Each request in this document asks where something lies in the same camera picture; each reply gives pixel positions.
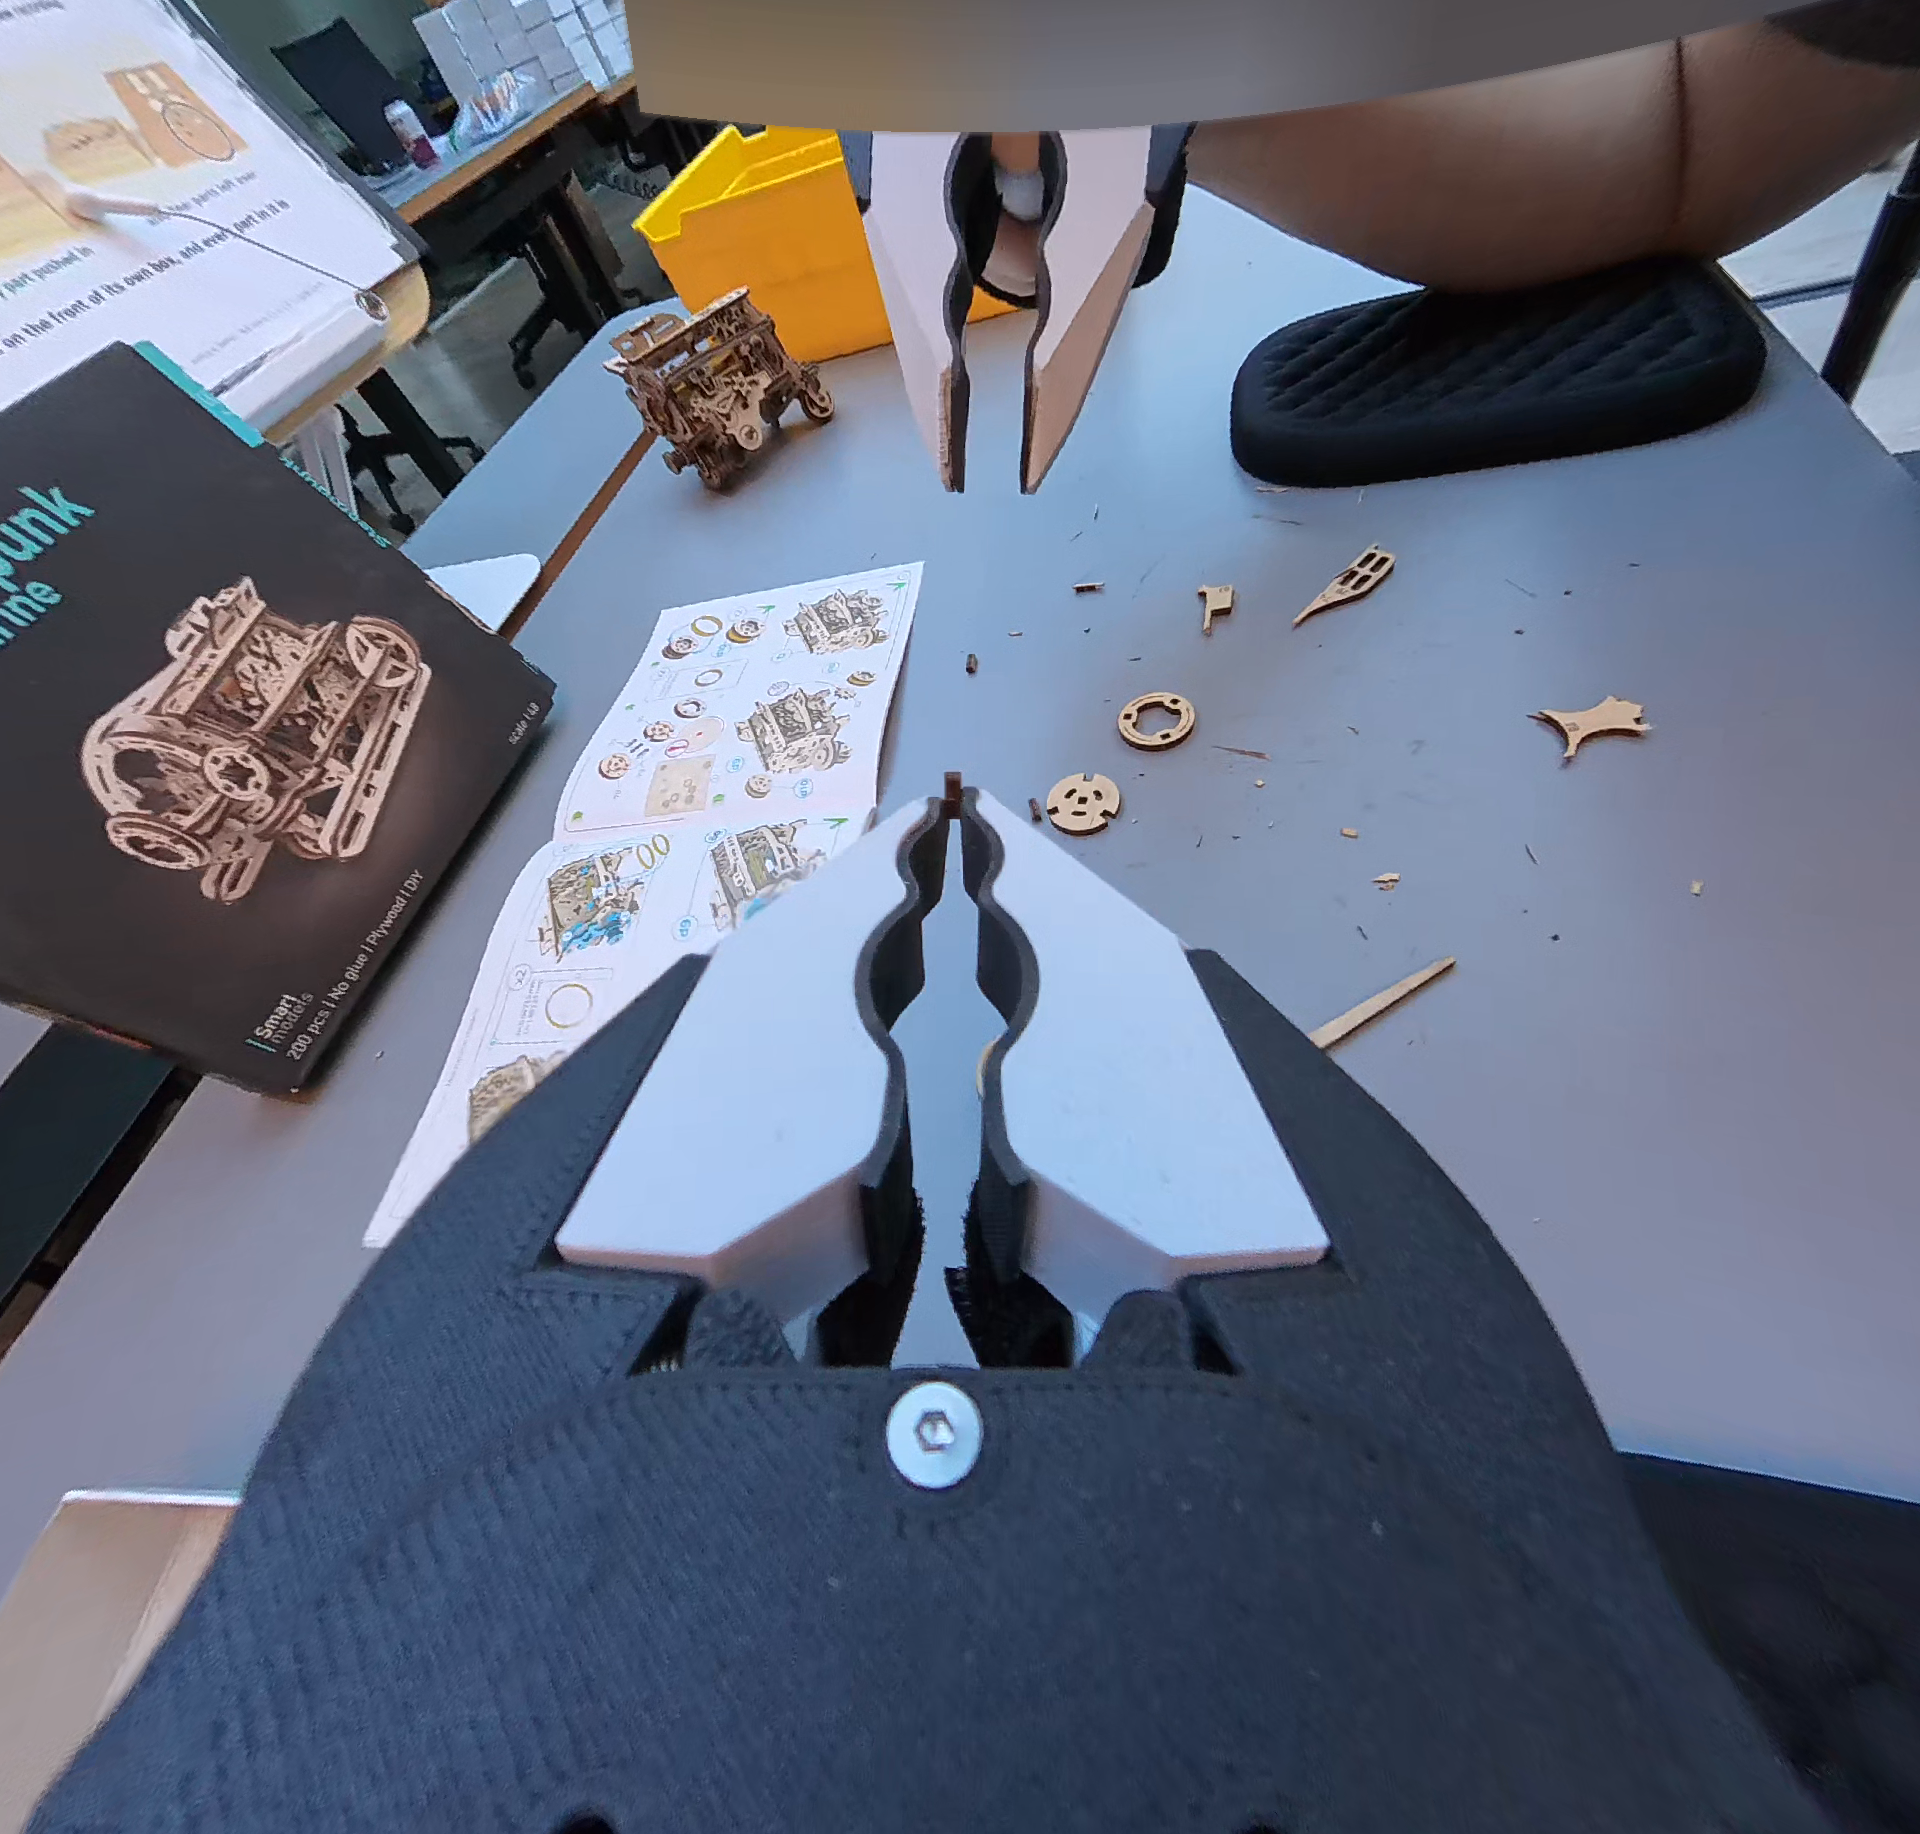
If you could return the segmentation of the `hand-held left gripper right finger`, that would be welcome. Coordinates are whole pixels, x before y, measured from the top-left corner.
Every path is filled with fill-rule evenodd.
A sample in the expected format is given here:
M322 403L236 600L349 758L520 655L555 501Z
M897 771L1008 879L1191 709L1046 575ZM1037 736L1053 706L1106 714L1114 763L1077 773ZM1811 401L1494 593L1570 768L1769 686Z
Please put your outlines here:
M977 983L1005 1019L970 1210L982 1367L1067 1367L1132 1292L1311 1266L1329 1234L1184 943L970 791Z

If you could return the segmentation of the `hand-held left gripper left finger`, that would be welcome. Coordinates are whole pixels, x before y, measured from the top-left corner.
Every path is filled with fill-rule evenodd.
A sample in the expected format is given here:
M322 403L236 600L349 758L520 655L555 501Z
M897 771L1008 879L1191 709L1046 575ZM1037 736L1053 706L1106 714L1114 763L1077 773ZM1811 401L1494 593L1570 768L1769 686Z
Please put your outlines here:
M810 1359L888 1367L916 1292L906 1072L936 797L729 935L558 1232L566 1263L688 1274L810 1319Z

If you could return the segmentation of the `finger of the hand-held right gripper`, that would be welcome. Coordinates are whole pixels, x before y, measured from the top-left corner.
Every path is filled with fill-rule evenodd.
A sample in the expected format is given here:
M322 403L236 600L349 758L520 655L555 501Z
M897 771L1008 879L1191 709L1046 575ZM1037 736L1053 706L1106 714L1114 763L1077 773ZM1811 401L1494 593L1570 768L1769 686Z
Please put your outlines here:
M871 135L865 234L902 381L946 490L966 482L973 264L955 207L966 135Z
M1151 131L1044 131L1037 326L1025 367L1021 488L1061 455L1136 282L1155 223Z

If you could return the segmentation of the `person's right forearm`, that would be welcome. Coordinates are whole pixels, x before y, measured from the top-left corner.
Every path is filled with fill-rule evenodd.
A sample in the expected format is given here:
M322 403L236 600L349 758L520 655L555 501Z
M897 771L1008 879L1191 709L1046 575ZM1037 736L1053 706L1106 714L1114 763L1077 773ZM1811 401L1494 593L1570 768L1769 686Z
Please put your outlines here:
M1918 0L1826 0L1479 84L1203 123L1188 178L1387 276L1517 290L1737 253L1917 127Z

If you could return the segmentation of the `grey desk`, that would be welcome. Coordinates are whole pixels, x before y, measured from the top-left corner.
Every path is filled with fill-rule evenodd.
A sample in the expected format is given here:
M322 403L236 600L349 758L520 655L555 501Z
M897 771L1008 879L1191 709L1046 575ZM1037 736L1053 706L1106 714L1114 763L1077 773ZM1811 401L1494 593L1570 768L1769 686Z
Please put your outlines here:
M973 333L961 498L883 351L835 362L838 421L785 429L729 498L641 460L520 637L560 686L541 752L316 1098L196 1089L5 1357L5 1582L72 1489L245 1483L369 1266L493 921L663 609L919 559L882 807L955 768L984 786L936 681L982 603L1061 579L1070 533L1134 559L1289 498L1232 460L1232 378L1263 334L1390 290L1190 193L1035 498L1017 318ZM1496 1228L1621 1447L1915 1497L1917 482L1772 343L1764 391L1716 429L1306 501L1339 521L1364 498L1498 522L1503 547L1537 522L1653 558L1667 651L1693 667L1713 865L1697 904L1645 890L1602 940L1450 955L1335 1058ZM1430 962L1291 985L1190 943L1304 1028Z

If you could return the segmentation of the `yellow plastic bin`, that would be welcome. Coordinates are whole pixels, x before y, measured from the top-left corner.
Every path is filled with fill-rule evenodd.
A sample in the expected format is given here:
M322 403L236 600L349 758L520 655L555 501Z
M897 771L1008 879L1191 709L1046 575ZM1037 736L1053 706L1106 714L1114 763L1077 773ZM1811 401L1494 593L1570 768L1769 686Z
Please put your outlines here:
M840 140L727 125L637 216L688 313L742 287L798 360L891 341Z

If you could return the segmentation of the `wooden model engine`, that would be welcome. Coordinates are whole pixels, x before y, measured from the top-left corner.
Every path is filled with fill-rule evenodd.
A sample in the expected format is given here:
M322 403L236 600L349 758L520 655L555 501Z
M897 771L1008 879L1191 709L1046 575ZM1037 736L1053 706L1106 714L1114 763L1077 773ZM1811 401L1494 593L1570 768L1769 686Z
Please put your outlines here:
M734 486L787 408L812 422L836 413L820 368L783 345L744 285L691 318L663 313L617 334L605 368L666 444L666 467L692 469L711 493Z

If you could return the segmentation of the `long wooden sliver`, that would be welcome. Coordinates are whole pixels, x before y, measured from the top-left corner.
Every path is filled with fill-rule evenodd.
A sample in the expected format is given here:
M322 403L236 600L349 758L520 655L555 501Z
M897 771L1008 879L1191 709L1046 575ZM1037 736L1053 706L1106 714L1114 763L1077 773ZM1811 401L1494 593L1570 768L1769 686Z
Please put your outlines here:
M1434 959L1422 970L1395 983L1390 983L1384 989L1370 994L1345 1014L1323 1022L1320 1027L1310 1031L1308 1037L1320 1052L1329 1052L1332 1048L1337 1048L1339 1044L1355 1037L1356 1031L1372 1027L1374 1022L1398 1010L1401 1002L1428 989L1428 985L1450 974L1454 968L1456 958Z

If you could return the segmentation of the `scattered wood splinters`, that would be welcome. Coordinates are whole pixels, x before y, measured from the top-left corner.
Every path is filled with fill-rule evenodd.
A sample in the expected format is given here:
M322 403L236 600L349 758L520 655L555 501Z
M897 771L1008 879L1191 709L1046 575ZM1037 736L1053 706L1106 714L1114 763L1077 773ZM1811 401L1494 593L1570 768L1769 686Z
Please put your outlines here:
M1570 952L1651 890L1697 904L1693 667L1667 651L1648 553L1567 529L1364 498L1311 521L1263 498L1220 535L1160 533L1123 559L1070 533L1061 579L982 603L979 655L936 677L944 739L1035 833L1190 940L1302 985L1310 968L1390 978L1432 958ZM1362 550L1395 556L1370 596L1293 626ZM1201 585L1232 585L1203 635ZM1607 694L1648 738L1563 764L1541 709ZM1075 838L1033 826L1061 778L1104 771L1123 813Z

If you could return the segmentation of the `black quilted wrist rest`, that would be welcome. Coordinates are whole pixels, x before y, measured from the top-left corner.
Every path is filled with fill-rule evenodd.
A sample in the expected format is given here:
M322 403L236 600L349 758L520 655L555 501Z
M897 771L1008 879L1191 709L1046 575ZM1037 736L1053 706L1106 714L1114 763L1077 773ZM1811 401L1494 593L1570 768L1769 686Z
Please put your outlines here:
M1716 266L1656 258L1509 291L1419 290L1276 330L1231 394L1254 477L1368 486L1655 444L1744 408L1757 316Z

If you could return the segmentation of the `slotted pointed wooden offcut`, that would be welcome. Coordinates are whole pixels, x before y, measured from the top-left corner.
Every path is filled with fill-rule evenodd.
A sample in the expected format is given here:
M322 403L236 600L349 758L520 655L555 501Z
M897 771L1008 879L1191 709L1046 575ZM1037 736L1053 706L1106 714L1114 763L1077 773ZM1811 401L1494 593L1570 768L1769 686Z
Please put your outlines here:
M1300 627L1323 612L1364 600L1377 588L1381 588L1394 575L1394 570L1395 556L1392 550L1384 550L1381 547L1362 550L1349 568L1345 568L1332 579L1332 582L1326 582L1326 588L1323 588L1320 593L1310 598L1308 607L1294 617L1293 626Z

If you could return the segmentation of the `white instruction booklet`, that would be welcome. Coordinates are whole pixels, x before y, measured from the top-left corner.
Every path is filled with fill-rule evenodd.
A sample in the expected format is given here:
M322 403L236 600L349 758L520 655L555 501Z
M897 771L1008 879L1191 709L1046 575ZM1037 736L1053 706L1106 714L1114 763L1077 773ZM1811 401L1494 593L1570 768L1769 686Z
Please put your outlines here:
M922 577L916 561L663 610L495 919L367 1247L678 958L871 826Z

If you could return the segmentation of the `wooden workbench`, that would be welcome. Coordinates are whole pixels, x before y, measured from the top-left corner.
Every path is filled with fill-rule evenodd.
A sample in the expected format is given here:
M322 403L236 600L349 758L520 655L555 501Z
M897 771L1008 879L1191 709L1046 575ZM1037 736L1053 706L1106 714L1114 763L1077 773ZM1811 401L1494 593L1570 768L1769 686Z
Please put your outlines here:
M587 341L633 304L621 259L589 199L583 171L633 153L635 82L576 85L491 141L451 150L441 165L395 175L376 193L415 232L433 290L481 259L522 259L541 287L538 310L510 339L510 368L537 385L534 349L562 328Z

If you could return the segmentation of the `stack of white boxes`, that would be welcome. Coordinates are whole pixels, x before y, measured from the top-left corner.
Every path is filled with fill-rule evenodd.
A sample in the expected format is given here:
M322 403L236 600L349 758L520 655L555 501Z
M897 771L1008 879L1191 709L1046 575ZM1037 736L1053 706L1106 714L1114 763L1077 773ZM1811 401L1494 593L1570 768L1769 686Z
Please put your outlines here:
M610 90L635 70L625 0L451 0L416 33L462 102L513 74L538 105L575 85Z

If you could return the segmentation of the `white plastic part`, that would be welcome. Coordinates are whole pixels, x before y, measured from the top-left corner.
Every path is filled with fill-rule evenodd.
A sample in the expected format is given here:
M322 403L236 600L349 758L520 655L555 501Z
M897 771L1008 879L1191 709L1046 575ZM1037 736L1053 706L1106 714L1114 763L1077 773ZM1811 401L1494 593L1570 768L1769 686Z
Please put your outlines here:
M529 553L493 556L424 570L426 579L472 621L507 632L541 582L541 559Z

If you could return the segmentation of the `star-shaped wooden offcut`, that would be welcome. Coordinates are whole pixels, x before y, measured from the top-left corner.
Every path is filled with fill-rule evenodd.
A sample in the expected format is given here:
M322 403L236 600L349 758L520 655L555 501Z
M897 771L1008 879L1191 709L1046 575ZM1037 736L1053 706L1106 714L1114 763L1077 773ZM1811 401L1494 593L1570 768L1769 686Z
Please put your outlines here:
M1572 764L1582 746L1602 738L1648 738L1651 719L1638 700L1607 694L1585 709L1541 709L1530 715L1561 738L1561 761Z

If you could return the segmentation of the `black office chair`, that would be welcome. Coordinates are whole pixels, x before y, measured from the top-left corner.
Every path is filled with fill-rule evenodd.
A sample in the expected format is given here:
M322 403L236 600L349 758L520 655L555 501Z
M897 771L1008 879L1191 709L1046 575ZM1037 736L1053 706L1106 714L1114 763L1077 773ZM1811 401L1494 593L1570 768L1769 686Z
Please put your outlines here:
M405 101L405 90L349 22L340 18L272 53L376 174L411 163L387 117L387 107Z

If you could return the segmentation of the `black puzzle box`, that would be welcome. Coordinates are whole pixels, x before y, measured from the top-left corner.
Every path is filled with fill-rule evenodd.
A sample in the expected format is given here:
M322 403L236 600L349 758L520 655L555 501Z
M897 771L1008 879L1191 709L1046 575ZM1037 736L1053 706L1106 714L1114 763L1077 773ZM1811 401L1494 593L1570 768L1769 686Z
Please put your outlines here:
M298 1093L553 681L129 345L3 490L5 1002Z

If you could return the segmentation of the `black metal leg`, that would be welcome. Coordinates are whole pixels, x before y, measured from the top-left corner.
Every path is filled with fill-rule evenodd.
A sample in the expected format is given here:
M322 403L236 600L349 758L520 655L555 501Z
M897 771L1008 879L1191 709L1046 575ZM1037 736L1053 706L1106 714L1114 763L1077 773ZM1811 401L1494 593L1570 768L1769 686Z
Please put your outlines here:
M1889 191L1861 258L1820 378L1847 406L1859 397L1880 343L1918 272L1918 147Z

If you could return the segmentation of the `instruction sign with black stand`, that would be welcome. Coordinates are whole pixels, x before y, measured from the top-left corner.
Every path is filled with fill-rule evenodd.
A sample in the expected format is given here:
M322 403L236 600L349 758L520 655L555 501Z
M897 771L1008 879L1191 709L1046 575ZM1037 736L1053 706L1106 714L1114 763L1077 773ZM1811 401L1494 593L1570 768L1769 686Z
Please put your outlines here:
M5 406L151 343L292 430L421 333L418 255L180 0L3 0Z

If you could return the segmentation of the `pale wooden board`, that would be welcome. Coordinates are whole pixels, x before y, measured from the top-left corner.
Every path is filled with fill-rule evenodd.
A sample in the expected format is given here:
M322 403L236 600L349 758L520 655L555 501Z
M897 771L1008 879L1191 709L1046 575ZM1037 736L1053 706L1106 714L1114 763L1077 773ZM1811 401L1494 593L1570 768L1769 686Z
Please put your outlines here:
M36 1799L167 1636L238 1509L231 1491L67 1494L3 1606L3 1827Z

